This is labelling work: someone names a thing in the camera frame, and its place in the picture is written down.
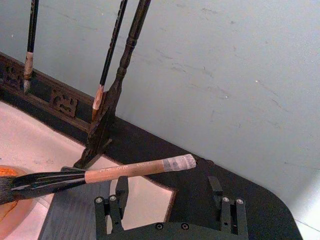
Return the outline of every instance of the black table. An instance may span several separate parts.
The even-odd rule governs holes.
[[[85,143],[86,134],[84,132],[21,98],[2,92],[2,100],[22,109],[56,131]],[[105,154],[123,164],[164,159],[189,153],[119,118],[116,119],[111,138],[112,143]],[[169,221],[188,222],[216,228],[217,222],[213,220],[215,209],[208,183],[208,176],[215,176],[225,195],[231,198],[241,197],[246,201],[249,239],[302,240],[292,214],[276,195],[210,160],[200,157],[197,160],[197,167],[191,170],[149,176],[152,180],[178,191]]]

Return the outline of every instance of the bolt head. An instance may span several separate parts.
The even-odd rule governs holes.
[[[244,201],[241,198],[238,198],[237,200],[235,200],[238,204],[244,204]]]
[[[101,197],[98,197],[98,198],[95,200],[95,202],[96,202],[97,204],[101,203],[101,202],[102,202],[102,198],[101,198]]]
[[[182,223],[182,224],[181,224],[181,228],[182,228],[183,230],[188,230],[188,229],[189,229],[189,225],[188,225],[187,223]]]
[[[224,197],[222,198],[222,200],[223,200],[224,202],[229,202],[229,201],[230,201],[230,199],[229,199],[227,196],[224,196]]]
[[[157,224],[155,225],[155,229],[157,229],[157,230],[162,230],[162,229],[164,229],[164,225],[163,225],[162,223],[157,223]]]
[[[115,200],[117,200],[116,196],[111,196],[110,197],[110,201],[115,201]]]

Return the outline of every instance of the brush ferrule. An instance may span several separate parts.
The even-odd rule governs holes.
[[[17,200],[31,199],[85,183],[85,171],[41,172],[16,177],[11,192]]]
[[[23,78],[25,80],[29,80],[31,78],[33,66],[34,66],[34,53],[27,51],[26,57],[25,57],[24,72],[23,72]]]

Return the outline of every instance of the black brush handle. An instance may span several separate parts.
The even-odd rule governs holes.
[[[32,199],[85,183],[85,171],[40,172],[16,177],[11,192],[15,200]]]
[[[28,45],[27,45],[27,51],[30,53],[34,52],[34,47],[35,47],[38,7],[39,7],[39,0],[32,0],[31,10],[30,10]]]
[[[102,71],[102,75],[101,75],[101,79],[100,79],[100,85],[105,85],[106,83],[106,79],[107,79],[107,75],[108,75],[108,71],[109,71],[109,67],[111,64],[111,59],[112,56],[114,54],[114,50],[115,50],[115,46],[116,46],[116,42],[117,42],[117,38],[119,35],[119,31],[120,31],[120,27],[121,27],[121,23],[122,20],[124,18],[125,15],[125,10],[126,10],[126,6],[127,6],[127,1],[128,0],[122,0],[120,3],[120,8],[118,11],[118,15],[115,21],[115,25],[113,28],[113,32],[112,32],[112,38],[110,41],[110,46],[106,55],[106,59],[105,59],[105,63],[103,66],[103,71]]]
[[[106,96],[106,105],[111,109],[108,110],[111,113],[110,121],[114,121],[116,114],[116,107],[122,91],[122,82],[127,73],[132,53],[138,42],[138,38],[144,24],[148,8],[151,0],[140,0],[135,11],[135,15],[131,24],[128,38],[126,39],[125,49],[120,60],[120,66],[118,67],[115,75],[115,80],[111,85],[108,94]]]

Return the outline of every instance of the brush tip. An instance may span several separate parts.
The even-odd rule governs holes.
[[[23,92],[25,95],[28,94],[29,90],[30,90],[30,86],[31,86],[31,81],[30,80],[23,80]]]
[[[13,202],[15,200],[11,188],[15,176],[0,177],[0,205]]]

